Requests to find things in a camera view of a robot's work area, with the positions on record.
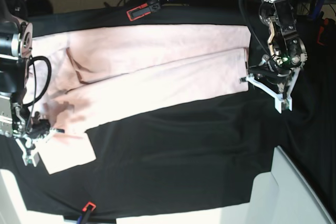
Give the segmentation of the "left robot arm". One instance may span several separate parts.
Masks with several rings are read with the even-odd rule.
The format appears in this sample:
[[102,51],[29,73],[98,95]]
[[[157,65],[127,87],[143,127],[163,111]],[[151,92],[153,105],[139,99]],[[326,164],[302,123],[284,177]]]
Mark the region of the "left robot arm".
[[266,44],[261,43],[250,24],[246,0],[239,0],[243,19],[264,51],[261,62],[248,67],[246,81],[272,96],[279,111],[290,110],[291,93],[308,59],[307,51],[297,32],[294,8],[290,0],[260,2],[259,19],[269,31]]

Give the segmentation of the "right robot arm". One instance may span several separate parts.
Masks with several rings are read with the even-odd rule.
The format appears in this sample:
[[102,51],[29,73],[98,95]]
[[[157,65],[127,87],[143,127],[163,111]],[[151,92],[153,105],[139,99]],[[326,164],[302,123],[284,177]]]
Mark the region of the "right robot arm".
[[[53,129],[48,120],[33,112],[51,81],[51,63],[44,56],[32,56],[33,25],[24,20],[20,7],[10,10],[16,1],[1,0],[1,135],[14,138],[23,157],[29,159],[38,153],[38,142],[46,142],[61,130]],[[32,102],[24,103],[28,72],[36,61],[47,66],[46,83]]]

